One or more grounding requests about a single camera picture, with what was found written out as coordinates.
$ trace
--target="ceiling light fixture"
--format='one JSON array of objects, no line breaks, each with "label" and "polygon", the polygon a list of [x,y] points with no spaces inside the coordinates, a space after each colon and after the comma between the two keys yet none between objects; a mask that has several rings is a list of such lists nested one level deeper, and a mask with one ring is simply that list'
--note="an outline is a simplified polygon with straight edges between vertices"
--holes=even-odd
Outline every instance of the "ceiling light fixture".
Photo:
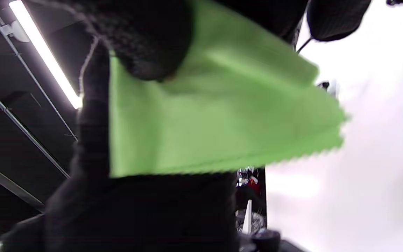
[{"label": "ceiling light fixture", "polygon": [[32,17],[27,12],[27,9],[24,6],[23,2],[21,2],[21,0],[10,2],[9,6],[15,14],[16,19],[18,19],[18,21],[20,22],[30,41],[32,41],[35,49],[37,49],[40,57],[43,59],[46,66],[51,71],[52,75],[63,90],[64,94],[71,102],[72,106],[75,109],[81,107],[82,99],[76,94],[68,79],[64,75],[59,64],[57,63],[57,60],[55,59],[48,45],[41,36],[40,31],[38,30],[37,26],[35,26]]}]

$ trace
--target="white wall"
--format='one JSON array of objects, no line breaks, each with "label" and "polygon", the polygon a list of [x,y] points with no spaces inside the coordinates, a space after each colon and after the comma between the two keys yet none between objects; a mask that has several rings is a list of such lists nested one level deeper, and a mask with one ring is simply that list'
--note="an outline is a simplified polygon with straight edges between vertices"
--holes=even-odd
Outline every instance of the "white wall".
[{"label": "white wall", "polygon": [[267,167],[269,228],[311,252],[403,252],[403,6],[374,0],[355,34],[302,55],[352,120],[341,150]]}]

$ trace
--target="black cable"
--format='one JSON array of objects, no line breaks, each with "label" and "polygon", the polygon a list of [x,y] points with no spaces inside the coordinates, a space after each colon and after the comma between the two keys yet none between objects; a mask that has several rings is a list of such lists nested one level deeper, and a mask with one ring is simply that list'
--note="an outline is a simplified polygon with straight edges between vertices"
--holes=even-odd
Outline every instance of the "black cable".
[{"label": "black cable", "polygon": [[312,37],[310,37],[306,42],[304,42],[304,44],[298,49],[298,51],[296,51],[296,53],[300,53],[300,51],[310,42],[310,40],[312,40]]}]

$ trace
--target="microfiber cloth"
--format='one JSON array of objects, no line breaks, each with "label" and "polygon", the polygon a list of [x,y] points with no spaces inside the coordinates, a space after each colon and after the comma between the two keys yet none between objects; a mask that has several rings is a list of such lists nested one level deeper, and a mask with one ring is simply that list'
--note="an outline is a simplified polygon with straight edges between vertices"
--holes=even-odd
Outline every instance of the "microfiber cloth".
[{"label": "microfiber cloth", "polygon": [[111,177],[200,174],[339,147],[346,119],[318,69],[222,5],[193,0],[194,34],[175,76],[129,75],[110,57]]}]

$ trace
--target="metal rail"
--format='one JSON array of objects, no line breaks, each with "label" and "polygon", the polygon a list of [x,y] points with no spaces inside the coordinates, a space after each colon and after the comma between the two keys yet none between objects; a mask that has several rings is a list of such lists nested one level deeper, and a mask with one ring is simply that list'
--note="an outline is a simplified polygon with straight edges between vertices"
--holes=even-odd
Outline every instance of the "metal rail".
[{"label": "metal rail", "polygon": [[32,194],[28,191],[24,190],[21,186],[17,185],[15,182],[10,180],[8,177],[4,176],[0,172],[0,185],[4,186],[7,190],[11,193],[18,196],[27,204],[31,205],[32,207],[36,208],[40,212],[44,211],[44,204],[39,199],[35,198]]},{"label": "metal rail", "polygon": [[10,38],[5,35],[1,28],[3,27],[4,23],[0,17],[0,33],[1,35],[3,35],[4,39],[6,40],[7,44],[10,46],[10,48],[12,49],[12,51],[15,53],[16,57],[19,59],[19,61],[21,62],[21,64],[23,64],[24,68],[27,70],[27,72],[29,73],[30,77],[32,78],[32,80],[34,80],[35,84],[37,84],[38,88],[40,89],[40,91],[43,93],[44,97],[46,97],[46,99],[48,100],[49,104],[52,106],[52,108],[54,109],[54,111],[56,112],[57,116],[60,118],[60,120],[63,122],[63,124],[66,126],[66,128],[68,129],[68,131],[71,133],[72,137],[74,137],[74,139],[76,141],[78,141],[77,136],[74,134],[74,132],[72,132],[71,128],[68,126],[68,124],[65,122],[65,120],[63,119],[63,117],[61,116],[61,114],[59,113],[59,111],[57,110],[57,108],[54,106],[54,104],[52,103],[51,99],[49,98],[49,96],[46,94],[46,92],[43,90],[43,88],[41,87],[40,83],[38,82],[37,78],[35,78],[34,74],[32,73],[32,71],[29,69],[29,67],[27,66],[26,62],[24,61],[24,59],[21,57],[21,54],[18,52],[18,50],[16,49],[15,45],[13,45],[12,41],[10,40]]},{"label": "metal rail", "polygon": [[34,145],[51,161],[51,163],[61,172],[67,179],[69,178],[68,173],[60,166],[60,164],[54,159],[53,156],[43,147],[43,145],[38,142],[38,140],[27,130],[24,125],[18,121],[15,115],[0,101],[1,110],[10,118],[10,120],[15,123],[15,125],[23,131],[23,133],[34,143]]}]

